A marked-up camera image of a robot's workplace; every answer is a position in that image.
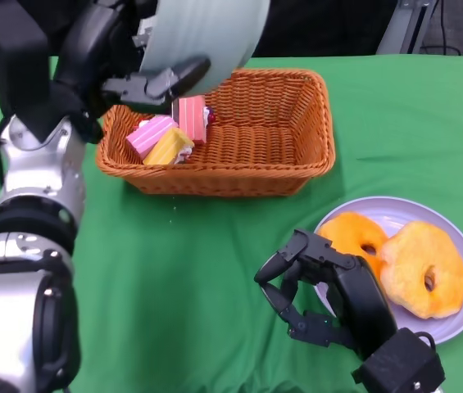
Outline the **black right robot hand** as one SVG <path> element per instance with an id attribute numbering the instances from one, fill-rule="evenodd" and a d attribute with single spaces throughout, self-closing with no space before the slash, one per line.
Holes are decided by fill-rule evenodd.
<path id="1" fill-rule="evenodd" d="M 288 324 L 288 335 L 294 340 L 323 347 L 339 344 L 365 360 L 397 332 L 366 260 L 335 250 L 330 240 L 314 233 L 294 230 L 286 245 L 257 271 L 254 281 Z M 293 300 L 300 282 L 327 285 L 326 298 L 335 318 L 297 310 Z"/>

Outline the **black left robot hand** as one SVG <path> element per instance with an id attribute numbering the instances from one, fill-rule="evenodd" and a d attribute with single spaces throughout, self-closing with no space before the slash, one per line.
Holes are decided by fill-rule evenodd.
<path id="1" fill-rule="evenodd" d="M 155 1 L 91 1 L 71 26 L 62 45 L 54 79 L 79 98 L 72 118 L 81 138 L 97 144 L 98 123 L 112 106 L 162 115 L 187 95 L 210 69 L 208 56 L 141 71 L 147 50 L 134 42 L 139 22 L 157 7 Z"/>

